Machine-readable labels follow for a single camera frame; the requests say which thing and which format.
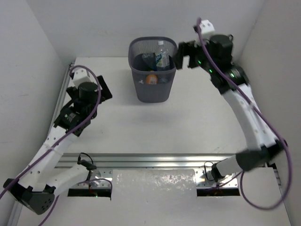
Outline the clear bottle colourful label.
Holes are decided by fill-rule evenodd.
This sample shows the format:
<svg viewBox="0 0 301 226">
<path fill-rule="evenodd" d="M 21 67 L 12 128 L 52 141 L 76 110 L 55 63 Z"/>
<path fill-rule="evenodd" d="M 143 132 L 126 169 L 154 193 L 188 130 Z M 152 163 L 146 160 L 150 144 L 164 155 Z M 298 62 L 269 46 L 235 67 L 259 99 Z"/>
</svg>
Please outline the clear bottle colourful label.
<svg viewBox="0 0 301 226">
<path fill-rule="evenodd" d="M 167 79 L 167 78 L 160 78 L 159 79 L 160 84 L 164 84 L 164 83 L 168 83 L 168 82 L 169 82 L 169 79 Z"/>
</svg>

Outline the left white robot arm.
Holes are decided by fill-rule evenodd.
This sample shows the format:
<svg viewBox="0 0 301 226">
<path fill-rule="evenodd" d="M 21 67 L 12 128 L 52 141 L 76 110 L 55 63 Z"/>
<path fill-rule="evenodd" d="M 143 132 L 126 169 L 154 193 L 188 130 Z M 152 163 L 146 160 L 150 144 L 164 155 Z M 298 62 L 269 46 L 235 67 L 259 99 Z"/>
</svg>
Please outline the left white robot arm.
<svg viewBox="0 0 301 226">
<path fill-rule="evenodd" d="M 98 83 L 84 81 L 67 88 L 71 99 L 61 109 L 46 141 L 18 179 L 8 178 L 3 185 L 16 201 L 37 215 L 45 213 L 62 192 L 89 180 L 97 170 L 92 161 L 78 157 L 70 169 L 46 178 L 64 152 L 91 123 L 87 117 L 90 114 L 92 118 L 97 116 L 92 111 L 97 104 L 97 97 L 101 97 L 101 102 L 112 98 L 103 76 L 99 75 L 97 80 Z"/>
</svg>

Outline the clear bottle blue label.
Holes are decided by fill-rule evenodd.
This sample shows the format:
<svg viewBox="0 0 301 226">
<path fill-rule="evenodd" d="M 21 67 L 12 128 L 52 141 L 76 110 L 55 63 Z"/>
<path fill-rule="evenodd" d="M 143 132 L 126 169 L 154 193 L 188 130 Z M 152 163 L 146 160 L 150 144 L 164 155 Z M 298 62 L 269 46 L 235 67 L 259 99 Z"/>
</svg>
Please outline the clear bottle blue label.
<svg viewBox="0 0 301 226">
<path fill-rule="evenodd" d="M 143 53 L 142 60 L 153 71 L 157 70 L 155 53 Z"/>
</svg>

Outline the crushed clear bottle white label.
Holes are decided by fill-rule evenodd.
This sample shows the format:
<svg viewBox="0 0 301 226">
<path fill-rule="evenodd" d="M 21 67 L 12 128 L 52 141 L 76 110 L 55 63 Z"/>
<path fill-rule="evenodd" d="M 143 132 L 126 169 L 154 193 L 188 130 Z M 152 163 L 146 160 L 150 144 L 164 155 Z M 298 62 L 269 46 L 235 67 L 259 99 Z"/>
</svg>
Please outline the crushed clear bottle white label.
<svg viewBox="0 0 301 226">
<path fill-rule="evenodd" d="M 170 69 L 168 49 L 162 40 L 158 41 L 158 47 L 155 51 L 155 60 L 158 71 L 168 71 Z"/>
</svg>

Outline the grey mesh waste bin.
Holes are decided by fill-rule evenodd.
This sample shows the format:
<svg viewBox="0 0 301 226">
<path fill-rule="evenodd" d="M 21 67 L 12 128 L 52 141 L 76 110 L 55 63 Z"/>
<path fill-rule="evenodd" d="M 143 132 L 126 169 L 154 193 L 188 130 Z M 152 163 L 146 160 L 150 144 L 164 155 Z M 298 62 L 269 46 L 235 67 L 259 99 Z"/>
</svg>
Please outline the grey mesh waste bin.
<svg viewBox="0 0 301 226">
<path fill-rule="evenodd" d="M 155 53 L 159 40 L 162 40 L 168 49 L 170 60 L 170 69 L 168 71 L 153 71 L 142 60 L 143 53 Z M 140 37 L 134 39 L 130 43 L 128 49 L 128 63 L 131 68 L 136 94 L 141 102 L 161 103 L 168 100 L 176 73 L 176 67 L 172 60 L 172 57 L 176 52 L 176 43 L 168 37 Z M 146 84 L 146 77 L 149 74 L 155 74 L 158 77 L 158 84 Z M 169 79 L 169 82 L 160 84 L 160 78 L 167 78 Z"/>
</svg>

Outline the aluminium front rail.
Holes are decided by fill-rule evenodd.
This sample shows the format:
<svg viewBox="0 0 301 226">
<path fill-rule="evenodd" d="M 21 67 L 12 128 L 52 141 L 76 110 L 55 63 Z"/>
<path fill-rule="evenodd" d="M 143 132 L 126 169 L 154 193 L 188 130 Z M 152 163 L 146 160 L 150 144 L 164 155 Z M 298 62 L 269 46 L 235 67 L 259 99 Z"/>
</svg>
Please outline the aluminium front rail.
<svg viewBox="0 0 301 226">
<path fill-rule="evenodd" d="M 239 173 L 227 175 L 218 184 L 209 177 L 211 166 L 230 155 L 200 154 L 89 154 L 81 155 L 82 159 L 93 162 L 98 172 L 93 177 L 102 176 L 103 181 L 89 187 L 77 184 L 69 189 L 69 196 L 100 196 L 110 195 L 110 181 L 114 170 L 178 170 L 189 169 L 195 172 L 195 183 L 198 196 L 238 196 Z"/>
</svg>

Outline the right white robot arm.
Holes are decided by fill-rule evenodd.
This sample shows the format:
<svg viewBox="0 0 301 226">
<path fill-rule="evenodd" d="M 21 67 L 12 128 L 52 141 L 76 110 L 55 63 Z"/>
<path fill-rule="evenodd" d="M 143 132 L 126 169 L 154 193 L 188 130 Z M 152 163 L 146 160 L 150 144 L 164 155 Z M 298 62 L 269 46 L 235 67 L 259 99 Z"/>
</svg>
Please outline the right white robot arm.
<svg viewBox="0 0 301 226">
<path fill-rule="evenodd" d="M 253 98 L 249 79 L 242 67 L 232 62 L 233 37 L 231 35 L 213 35 L 205 41 L 205 47 L 222 77 L 208 60 L 200 44 L 192 40 L 180 42 L 173 61 L 178 70 L 182 69 L 183 58 L 189 57 L 189 68 L 201 67 L 209 73 L 210 81 L 229 104 L 244 133 L 246 149 L 211 166 L 208 180 L 220 181 L 226 175 L 254 168 L 273 160 L 284 146 L 263 119 L 253 110 L 256 103 L 250 105 Z"/>
</svg>

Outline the orange plastic bottle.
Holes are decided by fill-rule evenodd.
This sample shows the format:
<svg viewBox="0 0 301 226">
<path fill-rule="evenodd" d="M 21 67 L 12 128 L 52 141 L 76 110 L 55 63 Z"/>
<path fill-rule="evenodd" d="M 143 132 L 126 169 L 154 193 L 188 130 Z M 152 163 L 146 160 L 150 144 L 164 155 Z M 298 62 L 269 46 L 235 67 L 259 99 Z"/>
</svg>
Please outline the orange plastic bottle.
<svg viewBox="0 0 301 226">
<path fill-rule="evenodd" d="M 146 77 L 146 84 L 156 85 L 158 84 L 158 77 L 155 74 L 149 74 Z"/>
</svg>

